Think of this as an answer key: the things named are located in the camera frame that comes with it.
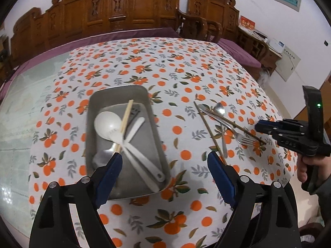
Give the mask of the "person's right hand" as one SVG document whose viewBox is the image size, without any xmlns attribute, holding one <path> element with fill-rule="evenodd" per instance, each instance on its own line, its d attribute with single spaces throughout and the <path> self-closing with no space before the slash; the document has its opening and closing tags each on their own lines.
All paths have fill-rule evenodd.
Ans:
<svg viewBox="0 0 331 248">
<path fill-rule="evenodd" d="M 306 157 L 299 154 L 297 159 L 297 178 L 302 183 L 307 180 L 308 166 L 316 166 L 318 168 L 318 178 L 315 182 L 318 186 L 329 178 L 330 157 Z"/>
</svg>

